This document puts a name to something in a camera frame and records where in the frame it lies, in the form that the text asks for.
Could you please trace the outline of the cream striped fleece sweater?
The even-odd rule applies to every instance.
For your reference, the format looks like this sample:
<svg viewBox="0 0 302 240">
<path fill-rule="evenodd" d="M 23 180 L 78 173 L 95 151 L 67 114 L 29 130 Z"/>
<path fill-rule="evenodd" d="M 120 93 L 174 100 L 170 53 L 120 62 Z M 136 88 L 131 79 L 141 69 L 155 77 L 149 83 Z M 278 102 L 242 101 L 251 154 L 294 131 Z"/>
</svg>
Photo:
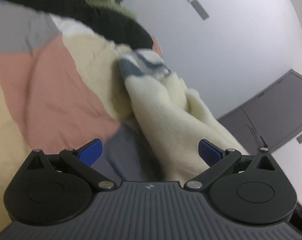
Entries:
<svg viewBox="0 0 302 240">
<path fill-rule="evenodd" d="M 125 51 L 118 66 L 139 127 L 160 162 L 166 181 L 184 184 L 209 168 L 198 153 L 206 139 L 222 150 L 244 147 L 221 125 L 183 79 L 150 49 Z"/>
</svg>

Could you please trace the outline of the grey wall switch panel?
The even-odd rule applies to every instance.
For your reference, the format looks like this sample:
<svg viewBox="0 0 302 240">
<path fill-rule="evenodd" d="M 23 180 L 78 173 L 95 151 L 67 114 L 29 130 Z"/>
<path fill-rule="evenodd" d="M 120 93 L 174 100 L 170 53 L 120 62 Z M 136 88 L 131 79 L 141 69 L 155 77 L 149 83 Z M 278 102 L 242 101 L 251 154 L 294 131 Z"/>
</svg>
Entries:
<svg viewBox="0 0 302 240">
<path fill-rule="evenodd" d="M 198 0 L 186 0 L 190 5 L 193 7 L 193 9 L 197 12 L 197 14 L 201 17 L 203 21 L 210 18 L 206 10 L 203 8 L 203 6 L 199 3 Z"/>
</svg>

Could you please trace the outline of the black coat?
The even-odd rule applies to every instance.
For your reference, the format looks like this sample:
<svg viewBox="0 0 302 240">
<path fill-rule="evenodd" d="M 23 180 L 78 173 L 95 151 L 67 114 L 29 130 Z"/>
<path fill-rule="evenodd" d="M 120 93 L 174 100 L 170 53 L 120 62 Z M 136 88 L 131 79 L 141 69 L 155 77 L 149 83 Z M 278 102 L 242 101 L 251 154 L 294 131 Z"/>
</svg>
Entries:
<svg viewBox="0 0 302 240">
<path fill-rule="evenodd" d="M 131 49 L 153 47 L 153 40 L 134 19 L 118 12 L 93 8 L 85 0 L 7 0 L 36 11 L 78 20 L 96 33 L 116 44 L 127 44 Z"/>
</svg>

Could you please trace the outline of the grey door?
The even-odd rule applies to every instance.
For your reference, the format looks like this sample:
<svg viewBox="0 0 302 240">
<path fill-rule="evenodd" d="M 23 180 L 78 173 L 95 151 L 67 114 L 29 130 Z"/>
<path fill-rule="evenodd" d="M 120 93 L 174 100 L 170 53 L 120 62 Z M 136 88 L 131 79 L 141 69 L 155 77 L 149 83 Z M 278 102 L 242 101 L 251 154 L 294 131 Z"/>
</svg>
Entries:
<svg viewBox="0 0 302 240">
<path fill-rule="evenodd" d="M 302 132 L 302 75 L 290 70 L 218 121 L 249 154 L 276 151 Z"/>
</svg>

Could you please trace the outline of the patchwork bed quilt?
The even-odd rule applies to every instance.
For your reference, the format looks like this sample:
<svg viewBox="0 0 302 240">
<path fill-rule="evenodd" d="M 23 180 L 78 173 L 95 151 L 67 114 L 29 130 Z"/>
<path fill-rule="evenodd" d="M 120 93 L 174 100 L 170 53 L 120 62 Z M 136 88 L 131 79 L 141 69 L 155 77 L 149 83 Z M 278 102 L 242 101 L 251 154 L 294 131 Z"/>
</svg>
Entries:
<svg viewBox="0 0 302 240">
<path fill-rule="evenodd" d="M 31 150 L 55 154 L 103 142 L 106 177 L 160 180 L 161 170 L 133 117 L 116 63 L 137 24 L 117 42 L 67 17 L 0 0 L 0 232 L 11 223 L 3 195 Z"/>
</svg>

